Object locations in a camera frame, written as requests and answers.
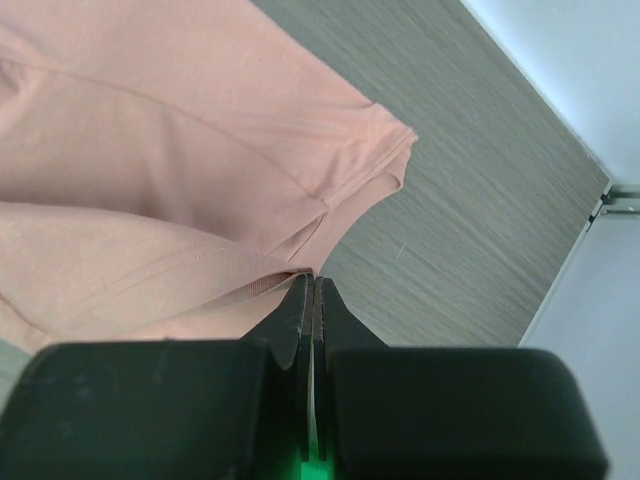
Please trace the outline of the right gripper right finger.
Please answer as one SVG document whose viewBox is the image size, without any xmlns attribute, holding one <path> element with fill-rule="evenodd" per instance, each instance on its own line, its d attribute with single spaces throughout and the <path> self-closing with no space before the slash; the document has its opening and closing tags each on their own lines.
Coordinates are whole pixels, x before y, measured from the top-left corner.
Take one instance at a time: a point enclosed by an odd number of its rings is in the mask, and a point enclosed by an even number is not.
<svg viewBox="0 0 640 480">
<path fill-rule="evenodd" d="M 314 312 L 318 454 L 333 479 L 602 479 L 578 383 L 539 349 L 392 347 L 333 281 Z"/>
</svg>

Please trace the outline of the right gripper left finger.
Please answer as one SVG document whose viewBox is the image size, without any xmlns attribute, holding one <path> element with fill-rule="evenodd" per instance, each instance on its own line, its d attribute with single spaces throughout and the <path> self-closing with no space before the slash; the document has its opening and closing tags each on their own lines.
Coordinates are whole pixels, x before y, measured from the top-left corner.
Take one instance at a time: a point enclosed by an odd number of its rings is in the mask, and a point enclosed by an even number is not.
<svg viewBox="0 0 640 480">
<path fill-rule="evenodd" d="M 237 340 L 56 344 L 1 416 L 5 479 L 297 479 L 314 280 Z"/>
</svg>

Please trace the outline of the pink t shirt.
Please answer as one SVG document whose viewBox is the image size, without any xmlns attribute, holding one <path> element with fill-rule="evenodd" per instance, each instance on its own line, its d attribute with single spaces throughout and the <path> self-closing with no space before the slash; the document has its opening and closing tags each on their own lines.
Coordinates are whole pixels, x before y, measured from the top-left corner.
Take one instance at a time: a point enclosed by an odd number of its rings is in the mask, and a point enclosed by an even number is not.
<svg viewBox="0 0 640 480">
<path fill-rule="evenodd" d="M 1 336 L 238 337 L 415 141 L 249 1 L 5 1 Z"/>
</svg>

